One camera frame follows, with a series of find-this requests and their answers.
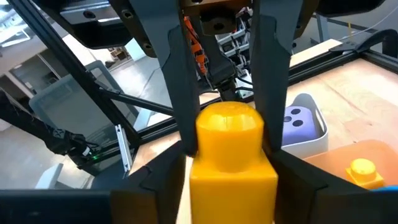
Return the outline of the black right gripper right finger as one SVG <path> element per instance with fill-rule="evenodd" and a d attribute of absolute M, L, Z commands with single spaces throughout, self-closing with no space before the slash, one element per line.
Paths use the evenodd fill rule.
<path fill-rule="evenodd" d="M 270 159 L 279 176 L 275 223 L 310 223 L 316 192 L 327 186 L 322 171 L 283 150 Z"/>

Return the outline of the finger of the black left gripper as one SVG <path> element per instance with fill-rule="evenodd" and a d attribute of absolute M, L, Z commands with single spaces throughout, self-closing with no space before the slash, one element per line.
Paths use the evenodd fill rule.
<path fill-rule="evenodd" d="M 249 44 L 254 102 L 264 125 L 263 149 L 281 149 L 292 42 L 303 1 L 254 1 Z"/>
<path fill-rule="evenodd" d="M 195 120 L 200 112 L 195 60 L 176 0 L 131 0 L 159 61 L 184 151 L 198 149 Z"/>

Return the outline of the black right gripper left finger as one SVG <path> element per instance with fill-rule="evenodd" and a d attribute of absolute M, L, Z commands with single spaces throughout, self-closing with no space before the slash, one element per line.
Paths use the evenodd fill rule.
<path fill-rule="evenodd" d="M 178 141 L 111 192 L 113 223 L 175 223 L 185 181 L 186 157 Z"/>

